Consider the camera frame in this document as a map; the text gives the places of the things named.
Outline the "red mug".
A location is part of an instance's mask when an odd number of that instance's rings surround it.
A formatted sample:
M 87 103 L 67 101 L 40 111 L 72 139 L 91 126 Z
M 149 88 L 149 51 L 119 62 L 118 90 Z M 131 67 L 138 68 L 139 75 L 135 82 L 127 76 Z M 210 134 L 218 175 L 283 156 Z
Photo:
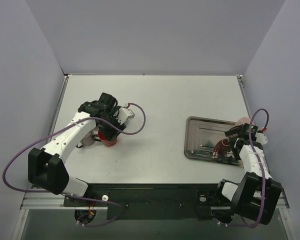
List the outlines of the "red mug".
M 95 142 L 101 142 L 106 147 L 113 147 L 118 141 L 117 138 L 115 140 L 108 140 L 101 132 L 98 132 L 98 134 L 94 134 L 92 136 L 92 139 Z

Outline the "beige ceramic mug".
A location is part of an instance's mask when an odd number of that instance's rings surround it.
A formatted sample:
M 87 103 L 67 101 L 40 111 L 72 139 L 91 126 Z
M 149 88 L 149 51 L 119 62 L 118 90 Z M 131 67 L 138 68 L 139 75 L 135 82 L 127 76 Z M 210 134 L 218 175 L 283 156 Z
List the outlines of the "beige ceramic mug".
M 81 149 L 93 145 L 95 142 L 101 142 L 99 136 L 95 134 L 94 130 L 88 132 L 83 139 L 76 145 L 76 148 Z

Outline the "pink ceramic mug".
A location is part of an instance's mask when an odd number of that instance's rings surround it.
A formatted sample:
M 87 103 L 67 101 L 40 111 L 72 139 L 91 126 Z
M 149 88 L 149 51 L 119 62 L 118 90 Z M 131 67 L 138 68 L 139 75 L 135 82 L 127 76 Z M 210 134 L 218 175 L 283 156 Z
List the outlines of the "pink ceramic mug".
M 234 126 L 236 127 L 236 126 L 241 126 L 250 123 L 251 123 L 251 119 L 249 117 L 242 117 L 234 124 Z

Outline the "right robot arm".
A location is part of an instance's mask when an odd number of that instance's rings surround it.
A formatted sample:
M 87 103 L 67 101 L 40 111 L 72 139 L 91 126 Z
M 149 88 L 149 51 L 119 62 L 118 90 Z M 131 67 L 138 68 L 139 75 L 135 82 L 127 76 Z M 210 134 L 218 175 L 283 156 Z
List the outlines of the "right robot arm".
M 226 131 L 225 138 L 214 147 L 212 158 L 218 163 L 242 164 L 240 183 L 223 179 L 213 192 L 214 201 L 229 204 L 230 209 L 212 211 L 218 223 L 229 226 L 234 216 L 252 220 L 253 225 L 270 223 L 282 192 L 265 164 L 263 145 L 267 138 L 257 126 L 243 123 Z

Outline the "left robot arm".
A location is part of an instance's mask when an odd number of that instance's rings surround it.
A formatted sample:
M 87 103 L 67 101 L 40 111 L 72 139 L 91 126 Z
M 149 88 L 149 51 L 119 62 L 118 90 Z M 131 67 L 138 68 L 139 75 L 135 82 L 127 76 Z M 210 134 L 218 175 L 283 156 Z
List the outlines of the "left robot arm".
M 86 101 L 75 113 L 67 130 L 56 135 L 41 149 L 33 148 L 28 153 L 28 181 L 55 195 L 74 195 L 82 206 L 89 205 L 93 193 L 88 184 L 68 174 L 65 163 L 76 146 L 95 128 L 103 141 L 115 142 L 134 113 L 117 105 L 110 94 L 102 93 L 99 100 Z

